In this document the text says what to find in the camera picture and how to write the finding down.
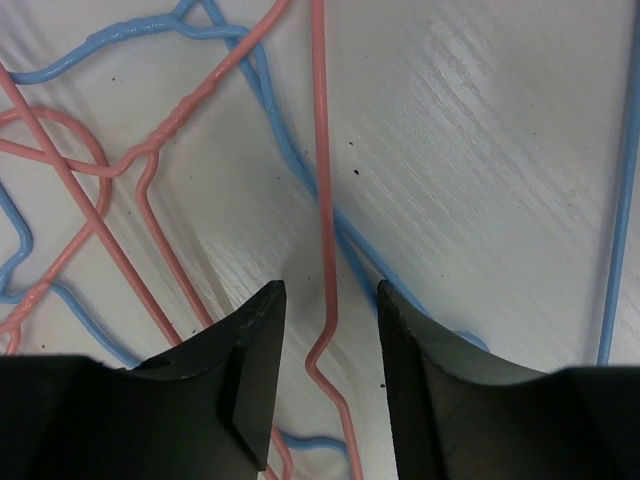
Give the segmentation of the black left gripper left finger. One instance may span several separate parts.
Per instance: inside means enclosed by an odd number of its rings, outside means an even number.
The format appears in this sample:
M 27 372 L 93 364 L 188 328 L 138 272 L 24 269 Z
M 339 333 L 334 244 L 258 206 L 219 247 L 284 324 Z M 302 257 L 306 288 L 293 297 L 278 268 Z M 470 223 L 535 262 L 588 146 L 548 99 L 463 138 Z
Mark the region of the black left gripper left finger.
M 1 361 L 5 479 L 254 479 L 266 469 L 286 289 L 136 368 L 79 355 Z

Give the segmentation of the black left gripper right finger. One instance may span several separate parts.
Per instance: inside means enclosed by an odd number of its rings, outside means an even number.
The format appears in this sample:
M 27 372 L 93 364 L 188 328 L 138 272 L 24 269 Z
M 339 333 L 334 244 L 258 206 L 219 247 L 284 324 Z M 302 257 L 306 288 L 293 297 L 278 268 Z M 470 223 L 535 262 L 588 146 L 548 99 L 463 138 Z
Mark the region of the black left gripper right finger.
M 488 353 L 388 281 L 378 328 L 402 479 L 635 479 L 639 371 L 542 373 Z

